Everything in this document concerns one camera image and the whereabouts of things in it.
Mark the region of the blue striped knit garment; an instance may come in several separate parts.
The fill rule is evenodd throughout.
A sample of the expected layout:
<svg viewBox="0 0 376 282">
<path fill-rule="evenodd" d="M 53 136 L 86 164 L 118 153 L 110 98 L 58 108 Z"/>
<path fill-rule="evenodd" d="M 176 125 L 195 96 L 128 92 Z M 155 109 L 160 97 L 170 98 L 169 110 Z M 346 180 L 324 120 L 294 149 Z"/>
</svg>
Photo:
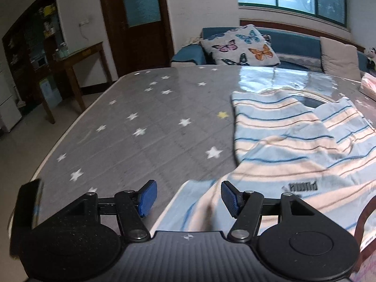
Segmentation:
<svg viewBox="0 0 376 282">
<path fill-rule="evenodd" d="M 211 180 L 189 180 L 153 231 L 229 232 L 234 220 L 220 197 L 223 181 L 267 198 L 295 194 L 354 233 L 375 196 L 375 129 L 348 98 L 307 108 L 283 90 L 234 92 L 235 131 L 225 141 L 236 165 Z"/>
</svg>

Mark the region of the white refrigerator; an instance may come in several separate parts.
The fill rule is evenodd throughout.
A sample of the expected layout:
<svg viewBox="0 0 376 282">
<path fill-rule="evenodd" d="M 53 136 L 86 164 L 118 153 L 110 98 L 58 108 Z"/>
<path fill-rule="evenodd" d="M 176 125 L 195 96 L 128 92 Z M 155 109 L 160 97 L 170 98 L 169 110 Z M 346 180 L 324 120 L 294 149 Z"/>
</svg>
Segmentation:
<svg viewBox="0 0 376 282">
<path fill-rule="evenodd" d="M 13 94 L 6 82 L 4 70 L 1 68 L 0 78 L 0 117 L 1 129 L 9 133 L 14 126 L 22 119 L 22 115 L 17 108 Z"/>
</svg>

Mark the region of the butterfly print pillow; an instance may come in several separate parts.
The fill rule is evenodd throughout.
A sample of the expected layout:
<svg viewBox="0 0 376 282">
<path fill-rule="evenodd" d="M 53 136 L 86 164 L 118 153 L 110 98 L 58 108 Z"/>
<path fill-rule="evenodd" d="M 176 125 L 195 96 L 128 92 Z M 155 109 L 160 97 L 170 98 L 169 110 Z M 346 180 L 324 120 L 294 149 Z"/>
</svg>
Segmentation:
<svg viewBox="0 0 376 282">
<path fill-rule="evenodd" d="M 201 46 L 217 65 L 277 66 L 280 59 L 253 26 L 241 26 L 201 40 Z"/>
</svg>

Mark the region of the blue sofa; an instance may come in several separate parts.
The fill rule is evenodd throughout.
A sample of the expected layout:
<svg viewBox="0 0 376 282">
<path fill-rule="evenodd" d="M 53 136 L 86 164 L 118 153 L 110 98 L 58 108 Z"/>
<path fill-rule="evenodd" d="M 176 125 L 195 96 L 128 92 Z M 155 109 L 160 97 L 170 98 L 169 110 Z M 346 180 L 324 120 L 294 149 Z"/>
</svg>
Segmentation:
<svg viewBox="0 0 376 282">
<path fill-rule="evenodd" d="M 201 46 L 201 40 L 226 32 L 233 27 L 204 27 L 201 36 L 182 47 L 171 60 L 171 66 L 216 65 Z M 280 59 L 276 67 L 323 73 L 320 38 L 277 29 L 256 28 Z"/>
</svg>

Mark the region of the beige cushion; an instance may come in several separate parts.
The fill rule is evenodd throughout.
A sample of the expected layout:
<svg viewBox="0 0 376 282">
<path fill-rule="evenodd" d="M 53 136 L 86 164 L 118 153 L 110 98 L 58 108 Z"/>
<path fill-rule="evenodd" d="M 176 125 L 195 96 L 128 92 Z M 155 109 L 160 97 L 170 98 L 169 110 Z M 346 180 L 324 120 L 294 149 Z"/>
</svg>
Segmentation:
<svg viewBox="0 0 376 282">
<path fill-rule="evenodd" d="M 353 45 L 320 37 L 321 63 L 325 74 L 360 81 L 357 49 Z"/>
</svg>

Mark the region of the pink tissue pack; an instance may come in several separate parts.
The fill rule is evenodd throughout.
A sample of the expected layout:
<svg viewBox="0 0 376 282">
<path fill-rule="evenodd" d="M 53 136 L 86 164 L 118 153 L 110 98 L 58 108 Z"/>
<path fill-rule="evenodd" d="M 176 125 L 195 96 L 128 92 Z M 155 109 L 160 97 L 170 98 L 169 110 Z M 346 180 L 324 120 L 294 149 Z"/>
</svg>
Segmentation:
<svg viewBox="0 0 376 282">
<path fill-rule="evenodd" d="M 376 101 L 376 78 L 365 73 L 361 79 L 360 92 Z"/>
</svg>

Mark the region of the dark display cabinet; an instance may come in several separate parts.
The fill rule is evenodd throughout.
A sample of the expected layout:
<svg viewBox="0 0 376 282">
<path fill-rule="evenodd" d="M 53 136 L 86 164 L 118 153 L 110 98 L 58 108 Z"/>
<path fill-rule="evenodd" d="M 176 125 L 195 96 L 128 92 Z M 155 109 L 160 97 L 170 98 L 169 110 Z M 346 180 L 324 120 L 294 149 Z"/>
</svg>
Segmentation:
<svg viewBox="0 0 376 282">
<path fill-rule="evenodd" d="M 21 115 L 41 104 L 37 83 L 49 72 L 57 49 L 65 42 L 57 0 L 36 0 L 2 38 L 4 52 L 15 88 L 23 102 Z"/>
</svg>

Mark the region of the panda plush toy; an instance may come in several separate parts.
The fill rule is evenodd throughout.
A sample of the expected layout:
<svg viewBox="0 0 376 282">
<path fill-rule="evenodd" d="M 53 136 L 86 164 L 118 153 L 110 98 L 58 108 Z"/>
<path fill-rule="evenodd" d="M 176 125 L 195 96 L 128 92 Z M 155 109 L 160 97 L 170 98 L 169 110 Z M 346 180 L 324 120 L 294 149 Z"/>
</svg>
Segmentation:
<svg viewBox="0 0 376 282">
<path fill-rule="evenodd" d="M 375 71 L 376 48 L 375 47 L 368 48 L 364 51 L 364 54 L 367 56 L 367 59 L 368 59 L 367 68 L 371 71 Z"/>
</svg>

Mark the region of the dark wooden door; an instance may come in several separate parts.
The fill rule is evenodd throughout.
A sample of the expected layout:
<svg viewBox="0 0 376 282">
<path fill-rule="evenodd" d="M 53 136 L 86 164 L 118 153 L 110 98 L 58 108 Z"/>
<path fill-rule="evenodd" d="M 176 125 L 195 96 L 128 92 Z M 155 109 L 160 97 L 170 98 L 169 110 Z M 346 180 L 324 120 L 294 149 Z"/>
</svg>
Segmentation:
<svg viewBox="0 0 376 282">
<path fill-rule="evenodd" d="M 117 74 L 168 67 L 174 55 L 166 0 L 100 0 Z"/>
</svg>

